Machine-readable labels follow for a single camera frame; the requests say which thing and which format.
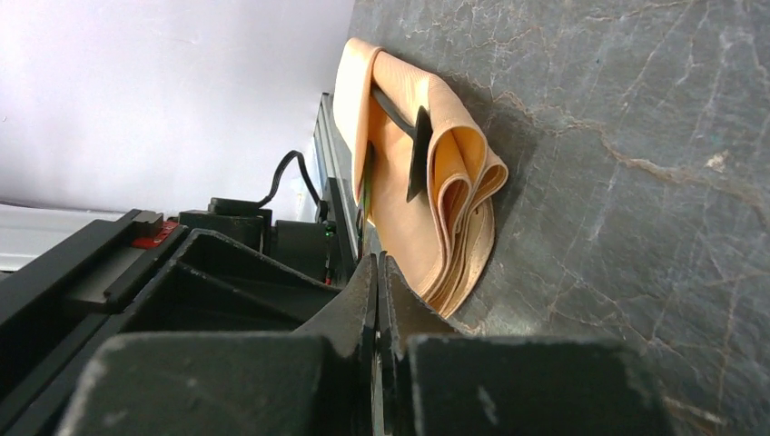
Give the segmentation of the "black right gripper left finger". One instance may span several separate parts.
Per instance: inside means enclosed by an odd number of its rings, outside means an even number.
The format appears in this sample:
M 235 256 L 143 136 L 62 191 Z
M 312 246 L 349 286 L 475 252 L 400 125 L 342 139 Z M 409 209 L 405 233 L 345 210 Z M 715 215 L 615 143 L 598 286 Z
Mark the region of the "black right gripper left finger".
M 85 365 L 60 435 L 370 435 L 377 261 L 293 332 L 134 332 Z

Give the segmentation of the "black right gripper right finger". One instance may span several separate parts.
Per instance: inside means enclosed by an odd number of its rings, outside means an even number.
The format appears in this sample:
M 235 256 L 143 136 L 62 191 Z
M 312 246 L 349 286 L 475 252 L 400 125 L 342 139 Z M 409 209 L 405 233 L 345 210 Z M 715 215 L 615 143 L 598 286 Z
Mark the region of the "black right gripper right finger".
M 389 435 L 670 435 L 639 355 L 617 341 L 469 336 L 378 264 L 384 430 Z

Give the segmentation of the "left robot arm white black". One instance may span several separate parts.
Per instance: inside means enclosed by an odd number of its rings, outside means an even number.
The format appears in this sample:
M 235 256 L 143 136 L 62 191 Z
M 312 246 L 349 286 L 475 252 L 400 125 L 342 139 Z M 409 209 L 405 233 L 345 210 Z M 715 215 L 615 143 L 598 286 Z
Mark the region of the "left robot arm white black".
M 288 331 L 348 274 L 339 235 L 214 198 L 176 216 L 1 208 L 1 432 L 51 435 L 115 335 Z

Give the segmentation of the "peach cloth napkin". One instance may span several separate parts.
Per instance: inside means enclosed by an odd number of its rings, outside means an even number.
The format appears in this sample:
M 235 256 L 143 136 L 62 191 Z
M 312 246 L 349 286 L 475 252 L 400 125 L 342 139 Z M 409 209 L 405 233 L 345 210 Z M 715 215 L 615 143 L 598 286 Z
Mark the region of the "peach cloth napkin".
M 450 317 L 488 262 L 508 167 L 443 79 L 358 38 L 343 48 L 332 110 L 364 220 L 409 287 Z

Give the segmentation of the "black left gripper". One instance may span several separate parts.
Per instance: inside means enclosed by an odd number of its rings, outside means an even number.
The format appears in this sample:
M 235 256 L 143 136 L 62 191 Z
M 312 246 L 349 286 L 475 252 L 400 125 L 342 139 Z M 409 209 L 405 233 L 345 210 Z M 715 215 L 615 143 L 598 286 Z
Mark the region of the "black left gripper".
M 336 295 L 233 238 L 134 210 L 1 278 L 1 432 L 50 435 L 86 364 L 128 332 L 288 332 Z

